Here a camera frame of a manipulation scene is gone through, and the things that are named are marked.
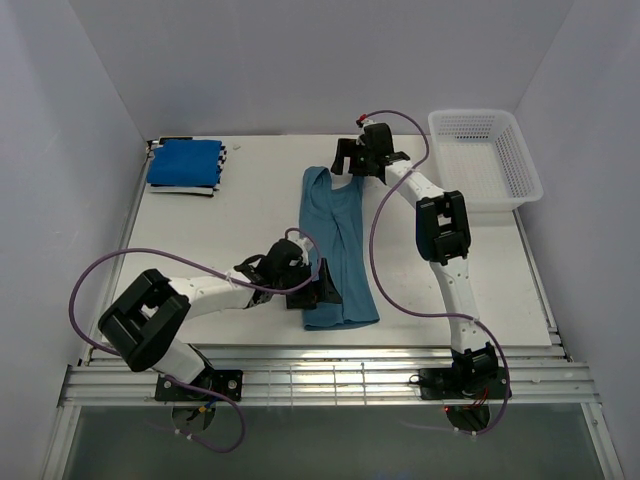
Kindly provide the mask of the teal tank top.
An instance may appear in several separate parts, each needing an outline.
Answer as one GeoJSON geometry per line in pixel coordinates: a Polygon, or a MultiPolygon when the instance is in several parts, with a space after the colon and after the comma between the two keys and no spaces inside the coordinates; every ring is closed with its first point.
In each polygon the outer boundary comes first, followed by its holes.
{"type": "Polygon", "coordinates": [[[327,261],[342,298],[340,304],[321,302],[303,311],[307,331],[353,329],[380,320],[364,264],[363,193],[361,177],[335,188],[327,168],[310,167],[304,172],[299,228],[316,241],[319,250],[312,258],[327,261]]]}

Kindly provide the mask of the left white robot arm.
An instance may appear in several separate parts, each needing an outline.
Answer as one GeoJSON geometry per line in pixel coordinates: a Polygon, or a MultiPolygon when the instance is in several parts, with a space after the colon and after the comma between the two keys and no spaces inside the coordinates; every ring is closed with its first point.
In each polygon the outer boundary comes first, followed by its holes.
{"type": "Polygon", "coordinates": [[[328,262],[311,259],[308,239],[282,238],[231,270],[207,276],[169,278],[157,269],[141,273],[101,316],[99,331],[134,372],[154,370],[177,380],[190,399],[201,399],[215,381],[214,368],[177,334],[192,318],[245,310],[285,297],[289,310],[341,304],[328,262]]]}

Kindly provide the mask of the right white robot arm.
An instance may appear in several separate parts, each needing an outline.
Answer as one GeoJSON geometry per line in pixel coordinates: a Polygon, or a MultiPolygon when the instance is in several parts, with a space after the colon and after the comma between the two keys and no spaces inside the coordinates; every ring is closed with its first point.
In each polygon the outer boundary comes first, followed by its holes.
{"type": "Polygon", "coordinates": [[[374,177],[414,208],[415,242],[438,282],[449,321],[452,367],[442,389],[474,397],[498,374],[498,355],[482,326],[469,279],[471,233],[464,196],[446,191],[419,171],[419,164],[394,147],[386,123],[361,116],[358,137],[338,140],[331,172],[374,177]]]}

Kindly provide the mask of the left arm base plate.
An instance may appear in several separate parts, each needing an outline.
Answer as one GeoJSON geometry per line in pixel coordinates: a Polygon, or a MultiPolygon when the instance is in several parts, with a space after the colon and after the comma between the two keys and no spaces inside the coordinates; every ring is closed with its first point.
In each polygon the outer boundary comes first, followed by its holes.
{"type": "MultiPolygon", "coordinates": [[[[233,401],[240,401],[243,387],[242,370],[205,370],[191,386],[222,394],[233,401]]],[[[158,377],[154,399],[159,402],[207,402],[213,400],[208,394],[179,386],[161,376],[158,377]]]]}

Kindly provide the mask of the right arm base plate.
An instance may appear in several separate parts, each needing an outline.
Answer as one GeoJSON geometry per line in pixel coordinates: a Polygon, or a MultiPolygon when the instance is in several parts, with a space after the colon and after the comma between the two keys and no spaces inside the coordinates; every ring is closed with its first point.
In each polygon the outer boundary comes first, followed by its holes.
{"type": "Polygon", "coordinates": [[[500,400],[511,392],[502,367],[493,377],[464,383],[452,368],[423,368],[408,383],[419,389],[422,400],[500,400]]]}

